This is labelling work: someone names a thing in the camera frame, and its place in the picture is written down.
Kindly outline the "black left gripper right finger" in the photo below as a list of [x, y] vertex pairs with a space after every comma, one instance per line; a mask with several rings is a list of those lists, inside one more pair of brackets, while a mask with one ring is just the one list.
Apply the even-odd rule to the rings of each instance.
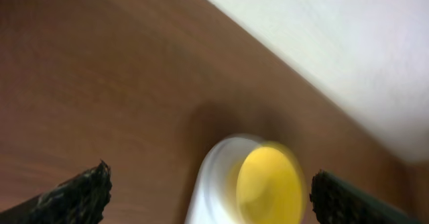
[[418, 224], [403, 211], [321, 170], [312, 177], [310, 202], [320, 224]]

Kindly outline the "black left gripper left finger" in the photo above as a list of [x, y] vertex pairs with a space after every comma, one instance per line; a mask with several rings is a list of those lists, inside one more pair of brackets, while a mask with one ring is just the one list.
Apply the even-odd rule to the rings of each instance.
[[1, 212], [2, 224], [98, 224], [111, 200], [111, 168], [104, 161], [52, 190]]

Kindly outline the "white digital kitchen scale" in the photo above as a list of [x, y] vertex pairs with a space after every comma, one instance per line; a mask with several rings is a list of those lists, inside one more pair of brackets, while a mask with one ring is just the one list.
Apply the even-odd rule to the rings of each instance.
[[262, 143], [260, 137], [238, 134], [213, 146], [198, 171], [185, 224], [244, 222], [235, 201], [237, 175], [244, 159]]

